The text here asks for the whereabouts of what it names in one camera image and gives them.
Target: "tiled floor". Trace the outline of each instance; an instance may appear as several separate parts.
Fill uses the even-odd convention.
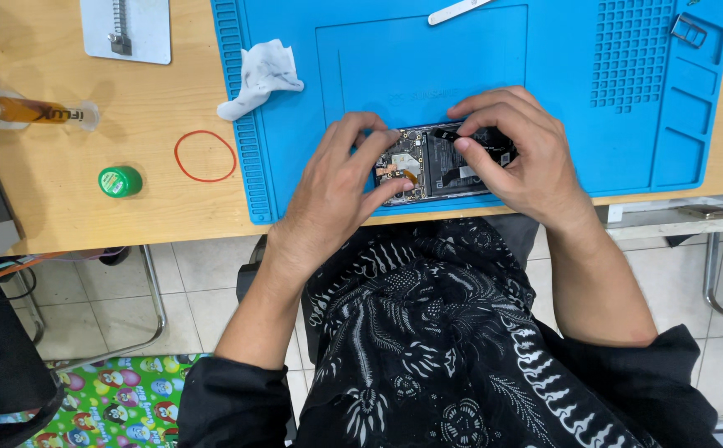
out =
[[[169,329],[160,341],[136,355],[212,351],[237,307],[237,270],[247,263],[257,240],[243,237],[153,245]],[[691,383],[723,417],[723,318],[711,312],[701,297],[705,241],[704,236],[696,236],[675,249],[667,247],[665,239],[620,241],[618,245],[635,270],[658,329],[686,324],[696,338],[702,356]],[[721,253],[716,295],[723,304],[723,242]],[[97,261],[46,261],[36,272],[35,297],[47,325],[38,349],[45,359],[97,355],[145,341],[156,329],[137,248],[115,268]],[[527,273],[537,292],[535,314],[554,326],[552,268],[543,229],[530,254]],[[27,310],[17,312],[25,326],[33,328]],[[303,325],[299,312],[286,360],[297,414],[314,379]]]

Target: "hand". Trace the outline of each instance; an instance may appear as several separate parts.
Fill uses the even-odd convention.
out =
[[[467,114],[471,115],[457,130],[463,138],[456,139],[455,149],[508,207],[553,230],[574,227],[579,219],[590,217],[593,205],[577,183],[563,124],[524,87],[489,90],[447,110],[450,118]],[[486,126],[498,127],[519,151],[505,168],[468,138]]]
[[[365,129],[372,129],[366,138]],[[363,192],[372,166],[397,138],[399,131],[388,131],[372,112],[349,112],[333,122],[303,170],[287,214],[270,229],[264,259],[275,258],[283,273],[295,276],[290,280],[305,282],[376,208],[414,188],[407,178],[392,178]]]

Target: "tissue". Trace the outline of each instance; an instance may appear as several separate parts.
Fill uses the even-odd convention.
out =
[[[243,84],[239,95],[217,107],[220,118],[234,121],[264,104],[274,90],[303,90],[303,81],[297,78],[292,47],[279,39],[256,44],[250,50],[241,49]]]

